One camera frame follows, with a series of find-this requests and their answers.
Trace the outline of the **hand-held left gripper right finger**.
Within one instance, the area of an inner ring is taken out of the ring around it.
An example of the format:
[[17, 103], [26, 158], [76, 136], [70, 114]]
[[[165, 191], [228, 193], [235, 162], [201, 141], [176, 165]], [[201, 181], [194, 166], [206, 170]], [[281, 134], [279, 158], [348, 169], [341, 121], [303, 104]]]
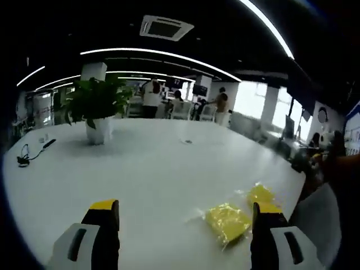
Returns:
[[252, 269], [323, 269], [313, 242], [275, 205], [253, 203], [252, 233]]

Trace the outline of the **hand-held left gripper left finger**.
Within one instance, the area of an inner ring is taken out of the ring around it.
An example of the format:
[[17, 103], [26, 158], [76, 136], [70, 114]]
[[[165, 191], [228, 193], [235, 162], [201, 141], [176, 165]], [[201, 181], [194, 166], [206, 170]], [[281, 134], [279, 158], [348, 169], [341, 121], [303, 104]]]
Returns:
[[91, 205], [54, 243], [47, 269], [118, 269], [119, 201]]

